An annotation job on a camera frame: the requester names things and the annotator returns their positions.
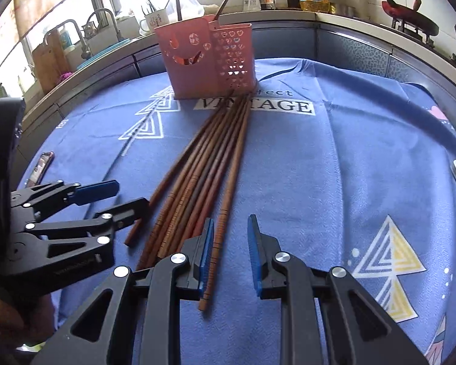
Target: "blue gripper pad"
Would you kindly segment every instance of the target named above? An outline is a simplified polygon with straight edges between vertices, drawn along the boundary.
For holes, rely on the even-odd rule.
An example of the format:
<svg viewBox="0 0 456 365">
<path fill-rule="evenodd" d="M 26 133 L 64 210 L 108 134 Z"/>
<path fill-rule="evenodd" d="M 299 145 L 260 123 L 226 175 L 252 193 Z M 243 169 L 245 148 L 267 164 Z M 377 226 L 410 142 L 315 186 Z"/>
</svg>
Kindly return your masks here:
<svg viewBox="0 0 456 365">
<path fill-rule="evenodd" d="M 82 206 L 117 195 L 120 185 L 114 179 L 96 184 L 81 186 L 68 197 L 71 203 Z"/>
<path fill-rule="evenodd" d="M 253 287 L 260 297 L 261 293 L 261 258 L 258 243 L 260 242 L 260 231 L 258 229 L 257 219 L 255 215 L 248 217 L 247 224 L 248 252 L 250 254 L 250 263 L 252 266 Z"/>
<path fill-rule="evenodd" d="M 209 263 L 211 262 L 211 253 L 214 241 L 214 221 L 209 219 L 208 231 L 204 242 L 203 255 L 199 264 L 199 296 L 202 297 L 206 286 L 208 285 Z"/>
</svg>

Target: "human hand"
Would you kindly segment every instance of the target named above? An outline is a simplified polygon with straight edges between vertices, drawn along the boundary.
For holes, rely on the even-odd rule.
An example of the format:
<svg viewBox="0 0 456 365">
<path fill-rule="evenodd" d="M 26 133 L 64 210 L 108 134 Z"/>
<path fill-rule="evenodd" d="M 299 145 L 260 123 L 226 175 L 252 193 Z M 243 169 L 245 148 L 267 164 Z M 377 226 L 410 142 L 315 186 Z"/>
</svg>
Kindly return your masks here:
<svg viewBox="0 0 456 365">
<path fill-rule="evenodd" d="M 50 295 L 42 296 L 31 311 L 26 325 L 18 311 L 0 299 L 0 336 L 5 345 L 15 348 L 44 342 L 54 333 L 54 306 Z"/>
</svg>

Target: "pink basket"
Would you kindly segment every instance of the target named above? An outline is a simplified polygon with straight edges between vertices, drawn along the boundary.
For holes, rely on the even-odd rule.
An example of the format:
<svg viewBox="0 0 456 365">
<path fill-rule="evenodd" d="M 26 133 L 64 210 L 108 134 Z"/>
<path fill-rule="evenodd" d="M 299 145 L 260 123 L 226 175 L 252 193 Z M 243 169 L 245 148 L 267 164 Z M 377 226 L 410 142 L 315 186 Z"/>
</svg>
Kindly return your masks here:
<svg viewBox="0 0 456 365">
<path fill-rule="evenodd" d="M 255 89 L 252 25 L 220 26 L 214 15 L 155 29 L 176 99 L 201 99 Z"/>
</svg>

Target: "kitchen faucet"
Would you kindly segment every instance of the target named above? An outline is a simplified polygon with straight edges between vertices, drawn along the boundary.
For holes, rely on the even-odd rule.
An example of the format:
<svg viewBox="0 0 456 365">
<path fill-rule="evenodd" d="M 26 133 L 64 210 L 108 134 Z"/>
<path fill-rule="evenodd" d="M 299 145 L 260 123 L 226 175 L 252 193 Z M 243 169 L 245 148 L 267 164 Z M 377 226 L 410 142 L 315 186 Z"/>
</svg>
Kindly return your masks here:
<svg viewBox="0 0 456 365">
<path fill-rule="evenodd" d="M 86 21 L 86 23 L 89 22 L 89 20 L 93 17 L 94 14 L 101 12 L 101 11 L 105 11 L 110 14 L 111 21 L 113 22 L 113 27 L 115 28 L 115 31 L 117 32 L 117 40 L 118 40 L 118 42 L 123 41 L 124 38 L 122 37 L 122 34 L 120 33 L 120 30 L 118 28 L 117 19 L 115 19 L 115 15 L 108 8 L 99 8 L 99 9 L 96 9 L 95 11 L 93 11 L 93 13 L 89 16 L 88 20 Z"/>
<path fill-rule="evenodd" d="M 49 36 L 49 34 L 52 31 L 64 26 L 68 22 L 71 22 L 74 25 L 74 28 L 76 28 L 76 32 L 79 35 L 79 40 L 81 41 L 81 49 L 83 51 L 83 53 L 81 54 L 81 57 L 83 59 L 85 59 L 85 60 L 91 58 L 93 56 L 93 54 L 91 53 L 91 49 L 90 49 L 89 45 L 86 43 L 83 35 L 81 34 L 81 31 L 79 30 L 78 24 L 73 19 L 67 19 L 63 23 L 61 23 L 60 25 L 57 25 L 55 28 L 53 28 L 53 29 L 49 30 L 47 33 L 45 33 L 45 35 L 44 35 L 44 45 L 47 45 L 47 36 Z"/>
</svg>

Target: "pink heart print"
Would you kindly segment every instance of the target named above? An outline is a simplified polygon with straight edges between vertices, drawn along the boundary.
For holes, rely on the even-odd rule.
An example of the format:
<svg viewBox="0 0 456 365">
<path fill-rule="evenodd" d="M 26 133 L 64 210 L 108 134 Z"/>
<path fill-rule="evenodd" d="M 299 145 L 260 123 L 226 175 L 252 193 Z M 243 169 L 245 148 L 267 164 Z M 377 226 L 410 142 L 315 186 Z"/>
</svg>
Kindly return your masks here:
<svg viewBox="0 0 456 365">
<path fill-rule="evenodd" d="M 437 119 L 448 120 L 448 118 L 446 118 L 446 115 L 444 115 L 443 112 L 436 106 L 432 106 L 429 112 Z"/>
</svg>

